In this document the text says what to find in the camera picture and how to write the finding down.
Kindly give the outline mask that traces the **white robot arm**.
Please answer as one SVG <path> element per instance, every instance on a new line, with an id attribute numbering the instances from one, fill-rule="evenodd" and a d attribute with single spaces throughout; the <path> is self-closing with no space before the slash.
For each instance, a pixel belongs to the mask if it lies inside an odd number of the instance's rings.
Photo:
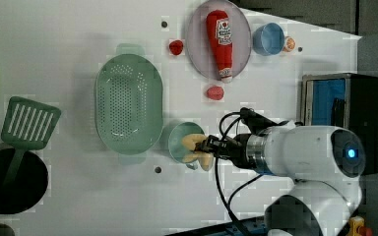
<path id="1" fill-rule="evenodd" d="M 361 203 L 366 155 L 344 128 L 286 124 L 223 141 L 209 136 L 193 149 L 294 182 L 266 207 L 267 236 L 338 236 Z"/>

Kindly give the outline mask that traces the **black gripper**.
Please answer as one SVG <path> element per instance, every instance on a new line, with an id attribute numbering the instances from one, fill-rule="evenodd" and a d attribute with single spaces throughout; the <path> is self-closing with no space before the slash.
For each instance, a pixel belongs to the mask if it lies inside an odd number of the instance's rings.
<path id="1" fill-rule="evenodd" d="M 230 160 L 236 167 L 247 169 L 250 167 L 246 154 L 249 138 L 249 134 L 239 134 L 233 138 L 232 142 L 228 140 L 220 142 L 218 137 L 209 135 L 202 141 L 203 148 L 196 147 L 194 151 L 208 153 L 221 159 Z M 213 149 L 210 149 L 216 147 L 218 147 L 216 153 Z"/>

